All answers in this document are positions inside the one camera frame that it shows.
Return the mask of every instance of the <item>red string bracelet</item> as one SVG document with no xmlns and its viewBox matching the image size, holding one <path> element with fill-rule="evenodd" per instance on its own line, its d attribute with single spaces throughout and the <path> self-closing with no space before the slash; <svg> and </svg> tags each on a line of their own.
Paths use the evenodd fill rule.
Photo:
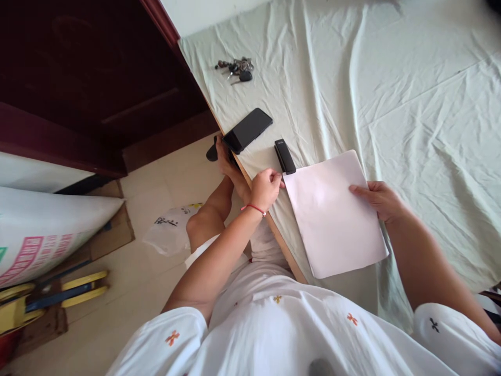
<svg viewBox="0 0 501 376">
<path fill-rule="evenodd" d="M 257 206 L 254 206 L 252 204 L 247 204 L 245 205 L 244 207 L 242 207 L 240 210 L 244 210 L 245 208 L 247 207 L 252 207 L 254 209 L 256 209 L 257 211 L 261 212 L 261 214 L 263 215 L 263 217 L 266 217 L 266 212 L 265 211 L 262 211 L 261 209 L 259 209 Z"/>
</svg>

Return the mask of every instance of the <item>car key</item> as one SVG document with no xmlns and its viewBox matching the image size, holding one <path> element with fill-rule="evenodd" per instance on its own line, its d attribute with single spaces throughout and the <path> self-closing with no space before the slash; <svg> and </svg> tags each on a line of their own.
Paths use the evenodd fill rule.
<svg viewBox="0 0 501 376">
<path fill-rule="evenodd" d="M 230 64 L 228 65 L 228 70 L 230 71 L 230 74 L 226 80 L 229 80 L 231 76 L 236 74 L 238 72 L 238 65 L 237 64 Z"/>
<path fill-rule="evenodd" d="M 240 72 L 240 81 L 232 83 L 232 85 L 239 84 L 242 82 L 247 82 L 252 80 L 252 73 L 249 72 L 248 70 L 244 70 L 243 72 Z"/>
</svg>

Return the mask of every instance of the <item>white paper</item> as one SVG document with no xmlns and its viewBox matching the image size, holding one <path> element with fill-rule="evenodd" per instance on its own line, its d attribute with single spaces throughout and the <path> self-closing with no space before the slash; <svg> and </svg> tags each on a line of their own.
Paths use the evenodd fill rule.
<svg viewBox="0 0 501 376">
<path fill-rule="evenodd" d="M 352 184 L 367 188 L 354 150 L 283 178 L 315 278 L 388 256 L 377 212 L 348 189 Z"/>
</svg>

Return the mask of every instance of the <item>white plastic bag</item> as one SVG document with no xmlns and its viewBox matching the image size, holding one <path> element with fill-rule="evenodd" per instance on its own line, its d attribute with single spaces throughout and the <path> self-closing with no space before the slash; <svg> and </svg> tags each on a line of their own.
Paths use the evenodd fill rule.
<svg viewBox="0 0 501 376">
<path fill-rule="evenodd" d="M 202 205 L 203 203 L 198 203 L 170 209 L 150 227 L 143 242 L 152 245 L 165 256 L 172 256 L 189 248 L 186 224 Z"/>
<path fill-rule="evenodd" d="M 0 187 L 0 288 L 49 271 L 90 239 L 121 198 Z"/>
</svg>

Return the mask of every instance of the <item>smartphone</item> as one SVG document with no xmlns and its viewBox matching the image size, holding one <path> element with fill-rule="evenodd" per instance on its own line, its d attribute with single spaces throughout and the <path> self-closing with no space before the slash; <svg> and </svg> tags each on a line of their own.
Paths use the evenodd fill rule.
<svg viewBox="0 0 501 376">
<path fill-rule="evenodd" d="M 253 109 L 244 120 L 239 122 L 235 128 L 224 135 L 223 141 L 232 152 L 240 154 L 247 145 L 254 141 L 257 136 L 263 133 L 272 123 L 273 119 L 262 109 Z"/>
</svg>

